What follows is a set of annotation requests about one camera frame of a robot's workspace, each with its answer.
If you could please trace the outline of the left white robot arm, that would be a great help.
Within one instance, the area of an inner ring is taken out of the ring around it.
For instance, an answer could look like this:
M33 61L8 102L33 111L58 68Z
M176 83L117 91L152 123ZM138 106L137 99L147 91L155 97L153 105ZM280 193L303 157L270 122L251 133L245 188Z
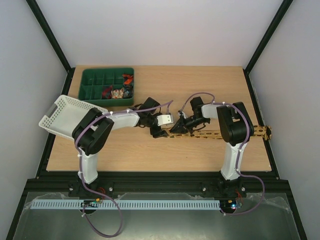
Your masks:
M121 111L103 113L96 107L90 109L72 132L79 158L78 176L82 183L89 185L98 178L98 153L112 131L137 126L161 131L162 126L174 122L171 103L159 104L148 98L144 104Z

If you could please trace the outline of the yellow leopard print tie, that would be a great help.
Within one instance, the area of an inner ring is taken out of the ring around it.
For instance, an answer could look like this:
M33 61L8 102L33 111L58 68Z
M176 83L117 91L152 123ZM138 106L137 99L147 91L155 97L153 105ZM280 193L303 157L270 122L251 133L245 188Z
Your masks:
M272 128L270 126L254 125L252 137L261 137L264 140L270 140L272 137ZM196 130L193 133L170 133L165 129L167 138L198 138L198 139L222 139L220 130Z

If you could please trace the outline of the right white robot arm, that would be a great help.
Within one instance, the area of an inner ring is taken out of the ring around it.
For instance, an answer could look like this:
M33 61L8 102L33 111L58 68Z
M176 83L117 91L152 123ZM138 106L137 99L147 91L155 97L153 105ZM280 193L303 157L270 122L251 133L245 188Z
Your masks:
M211 119L217 119L222 139L226 142L224 162L221 175L224 180L218 183L218 191L229 196L236 189L233 180L241 176L241 162L244 150L254 134L254 126L243 102L232 104L207 103L197 96L190 100L193 115L185 117L182 110L179 111L179 119L169 130L171 134L195 136L198 126L209 124Z

